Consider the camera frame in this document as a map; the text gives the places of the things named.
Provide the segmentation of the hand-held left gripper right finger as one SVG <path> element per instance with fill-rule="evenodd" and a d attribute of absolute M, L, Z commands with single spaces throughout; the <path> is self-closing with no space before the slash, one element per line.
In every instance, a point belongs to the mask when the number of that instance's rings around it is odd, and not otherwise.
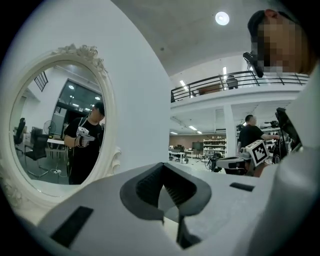
<path fill-rule="evenodd" d="M 172 164 L 163 164 L 162 181 L 180 216 L 198 215 L 211 199 L 212 190 L 205 181 Z"/>

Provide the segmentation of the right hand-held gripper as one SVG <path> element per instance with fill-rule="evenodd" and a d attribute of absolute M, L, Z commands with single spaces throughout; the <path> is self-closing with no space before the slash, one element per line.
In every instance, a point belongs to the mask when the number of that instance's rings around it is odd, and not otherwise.
<path fill-rule="evenodd" d="M 265 167 L 269 154 L 263 140 L 256 140 L 240 149 L 238 156 L 220 158 L 216 166 L 226 174 L 256 174 Z"/>

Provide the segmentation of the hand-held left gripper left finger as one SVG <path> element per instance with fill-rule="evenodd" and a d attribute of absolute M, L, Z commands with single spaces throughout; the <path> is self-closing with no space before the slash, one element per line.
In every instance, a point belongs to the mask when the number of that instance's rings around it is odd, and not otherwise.
<path fill-rule="evenodd" d="M 159 196 L 164 185 L 163 163 L 158 163 L 126 181 L 120 189 L 122 204 L 134 216 L 146 221 L 162 221 Z"/>

